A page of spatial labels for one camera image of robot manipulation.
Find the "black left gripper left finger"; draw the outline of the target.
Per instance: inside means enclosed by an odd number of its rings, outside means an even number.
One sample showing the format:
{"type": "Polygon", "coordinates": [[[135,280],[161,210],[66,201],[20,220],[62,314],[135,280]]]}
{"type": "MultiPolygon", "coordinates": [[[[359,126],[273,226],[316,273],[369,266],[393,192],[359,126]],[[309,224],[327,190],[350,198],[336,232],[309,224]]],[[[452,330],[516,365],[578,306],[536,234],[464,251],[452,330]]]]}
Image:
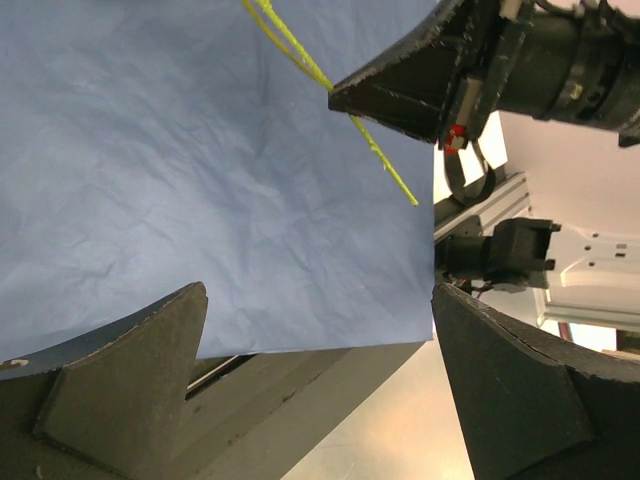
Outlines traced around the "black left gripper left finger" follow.
{"type": "Polygon", "coordinates": [[[165,479],[208,299],[188,284],[1,364],[4,479],[165,479]]]}

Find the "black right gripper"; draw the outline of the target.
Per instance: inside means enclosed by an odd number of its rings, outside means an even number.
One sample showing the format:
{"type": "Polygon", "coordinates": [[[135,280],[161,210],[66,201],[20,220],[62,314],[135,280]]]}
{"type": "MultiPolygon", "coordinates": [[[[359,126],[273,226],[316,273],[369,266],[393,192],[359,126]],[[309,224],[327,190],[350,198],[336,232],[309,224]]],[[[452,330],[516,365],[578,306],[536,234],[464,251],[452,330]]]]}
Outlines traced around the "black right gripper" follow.
{"type": "Polygon", "coordinates": [[[479,139],[497,109],[534,1],[441,1],[412,31],[333,87],[328,108],[441,150],[479,139]]]}

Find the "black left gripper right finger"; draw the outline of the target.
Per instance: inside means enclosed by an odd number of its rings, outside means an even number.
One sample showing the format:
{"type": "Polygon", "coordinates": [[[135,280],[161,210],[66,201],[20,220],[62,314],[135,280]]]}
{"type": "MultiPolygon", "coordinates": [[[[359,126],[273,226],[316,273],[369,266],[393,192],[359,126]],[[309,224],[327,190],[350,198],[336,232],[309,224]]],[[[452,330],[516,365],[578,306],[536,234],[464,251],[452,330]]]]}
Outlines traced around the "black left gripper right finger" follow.
{"type": "Polygon", "coordinates": [[[505,315],[451,285],[432,300],[478,479],[636,479],[639,364],[505,315]]]}

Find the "orange and pink flower bouquet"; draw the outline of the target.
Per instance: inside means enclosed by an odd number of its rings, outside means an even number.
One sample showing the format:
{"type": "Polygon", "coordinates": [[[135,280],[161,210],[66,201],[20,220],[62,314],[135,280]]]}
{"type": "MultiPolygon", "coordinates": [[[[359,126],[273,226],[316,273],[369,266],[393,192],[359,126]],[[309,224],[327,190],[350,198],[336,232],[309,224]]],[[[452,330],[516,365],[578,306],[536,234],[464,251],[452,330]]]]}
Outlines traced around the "orange and pink flower bouquet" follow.
{"type": "MultiPolygon", "coordinates": [[[[320,85],[328,93],[333,92],[333,83],[289,29],[284,20],[278,15],[271,1],[242,0],[241,4],[255,24],[281,53],[316,84],[320,85]]],[[[374,140],[369,130],[355,115],[349,114],[349,119],[364,138],[369,149],[378,157],[383,170],[393,178],[409,203],[413,207],[417,207],[419,205],[417,197],[396,171],[392,162],[383,152],[380,145],[374,140]]]]}

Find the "blue wrapping paper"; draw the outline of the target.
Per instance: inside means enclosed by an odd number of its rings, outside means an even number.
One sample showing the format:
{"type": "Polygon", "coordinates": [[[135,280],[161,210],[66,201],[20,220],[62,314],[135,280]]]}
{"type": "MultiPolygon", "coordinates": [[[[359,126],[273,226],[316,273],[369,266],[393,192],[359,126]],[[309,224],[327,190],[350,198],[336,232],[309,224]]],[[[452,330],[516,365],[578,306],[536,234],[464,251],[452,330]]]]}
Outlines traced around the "blue wrapping paper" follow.
{"type": "Polygon", "coordinates": [[[1,5],[1,355],[192,282],[203,357],[432,334],[429,145],[350,119],[238,1],[1,5]]]}

